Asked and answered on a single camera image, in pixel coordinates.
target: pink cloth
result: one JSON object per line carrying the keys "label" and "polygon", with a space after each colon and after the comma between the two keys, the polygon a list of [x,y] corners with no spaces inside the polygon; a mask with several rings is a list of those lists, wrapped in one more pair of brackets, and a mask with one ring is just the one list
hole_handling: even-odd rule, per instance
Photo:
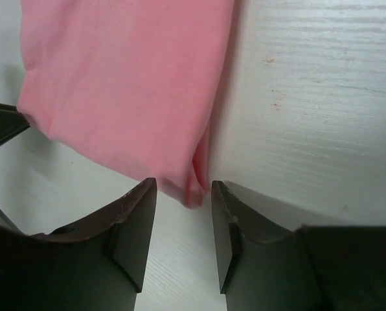
{"label": "pink cloth", "polygon": [[22,0],[17,108],[50,139],[201,205],[233,2]]}

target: dark pointed object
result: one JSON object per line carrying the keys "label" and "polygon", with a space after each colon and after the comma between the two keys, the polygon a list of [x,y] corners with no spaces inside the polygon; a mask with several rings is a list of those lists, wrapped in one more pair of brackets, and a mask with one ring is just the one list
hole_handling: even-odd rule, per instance
{"label": "dark pointed object", "polygon": [[221,181],[212,218],[228,311],[386,311],[386,227],[288,231]]}
{"label": "dark pointed object", "polygon": [[0,226],[0,310],[133,311],[156,197],[149,178],[49,235],[19,235]]}
{"label": "dark pointed object", "polygon": [[0,104],[0,146],[28,127],[29,123],[16,107]]}

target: cloth fold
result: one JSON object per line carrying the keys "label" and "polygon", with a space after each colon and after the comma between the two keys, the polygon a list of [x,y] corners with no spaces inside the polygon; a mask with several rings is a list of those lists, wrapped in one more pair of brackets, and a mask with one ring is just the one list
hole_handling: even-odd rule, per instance
{"label": "cloth fold", "polygon": [[233,2],[22,0],[17,109],[50,139],[197,207]]}

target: white table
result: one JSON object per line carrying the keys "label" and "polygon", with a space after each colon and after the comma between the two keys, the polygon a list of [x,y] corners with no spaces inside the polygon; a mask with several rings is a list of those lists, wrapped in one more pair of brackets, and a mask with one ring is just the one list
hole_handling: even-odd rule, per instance
{"label": "white table", "polygon": [[[289,228],[386,224],[386,0],[360,2],[248,0],[236,14],[210,174]],[[18,0],[0,0],[9,104],[23,79],[20,18]],[[36,130],[0,147],[0,208],[26,233],[48,233],[135,184]],[[159,195],[136,310],[226,310],[209,206],[189,211]]]}

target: pink fabric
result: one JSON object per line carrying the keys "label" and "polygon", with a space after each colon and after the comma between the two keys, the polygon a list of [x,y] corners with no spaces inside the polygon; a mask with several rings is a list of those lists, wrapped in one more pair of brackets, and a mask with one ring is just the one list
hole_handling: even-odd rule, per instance
{"label": "pink fabric", "polygon": [[17,108],[50,139],[201,205],[233,2],[22,0]]}

